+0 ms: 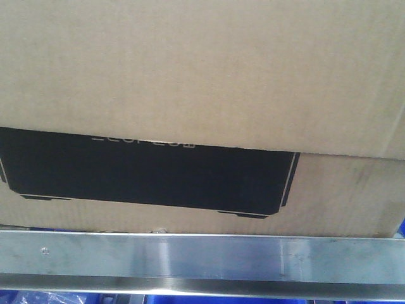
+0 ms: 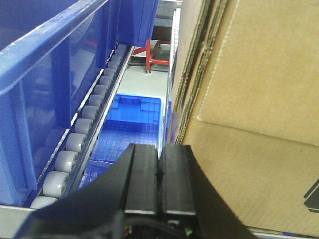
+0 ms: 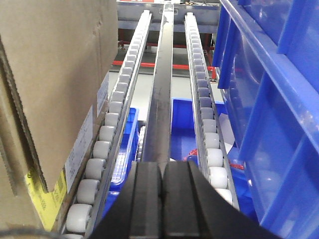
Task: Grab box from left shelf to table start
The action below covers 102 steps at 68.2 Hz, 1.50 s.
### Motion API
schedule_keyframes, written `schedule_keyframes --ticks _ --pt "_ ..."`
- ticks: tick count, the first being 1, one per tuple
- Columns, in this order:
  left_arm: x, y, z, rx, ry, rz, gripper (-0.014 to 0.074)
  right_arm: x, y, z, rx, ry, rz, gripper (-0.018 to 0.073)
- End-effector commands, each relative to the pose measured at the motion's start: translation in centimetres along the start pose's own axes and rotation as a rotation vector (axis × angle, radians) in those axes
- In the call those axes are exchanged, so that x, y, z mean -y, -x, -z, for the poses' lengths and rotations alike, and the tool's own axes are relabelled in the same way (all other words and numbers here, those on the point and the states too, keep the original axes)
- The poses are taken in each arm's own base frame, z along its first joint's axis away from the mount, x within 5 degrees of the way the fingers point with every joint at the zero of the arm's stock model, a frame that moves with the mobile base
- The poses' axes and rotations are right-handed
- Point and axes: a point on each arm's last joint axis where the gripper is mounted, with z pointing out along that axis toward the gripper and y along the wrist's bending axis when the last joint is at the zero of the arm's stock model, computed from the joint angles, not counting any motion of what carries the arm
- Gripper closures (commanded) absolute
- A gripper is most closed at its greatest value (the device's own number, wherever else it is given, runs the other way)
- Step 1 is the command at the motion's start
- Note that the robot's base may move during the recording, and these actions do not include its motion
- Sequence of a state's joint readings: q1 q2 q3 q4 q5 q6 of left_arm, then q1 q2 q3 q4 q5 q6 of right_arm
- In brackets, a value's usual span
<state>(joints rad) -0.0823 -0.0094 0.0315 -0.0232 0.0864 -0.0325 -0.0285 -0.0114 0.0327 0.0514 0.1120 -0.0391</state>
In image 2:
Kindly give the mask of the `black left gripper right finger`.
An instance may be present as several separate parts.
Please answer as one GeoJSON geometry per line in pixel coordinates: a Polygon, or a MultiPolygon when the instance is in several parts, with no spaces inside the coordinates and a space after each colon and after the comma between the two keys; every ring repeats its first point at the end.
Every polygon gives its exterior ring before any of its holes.
{"type": "Polygon", "coordinates": [[[212,186],[189,145],[167,144],[161,152],[163,216],[179,221],[189,239],[254,239],[212,186]]]}

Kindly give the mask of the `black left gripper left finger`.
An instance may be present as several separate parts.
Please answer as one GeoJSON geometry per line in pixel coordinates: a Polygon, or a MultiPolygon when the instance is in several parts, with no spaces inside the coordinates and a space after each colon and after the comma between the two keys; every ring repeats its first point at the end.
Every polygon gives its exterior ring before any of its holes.
{"type": "Polygon", "coordinates": [[[32,212],[16,239],[121,239],[127,215],[157,213],[157,159],[153,145],[130,144],[96,180],[32,212]]]}

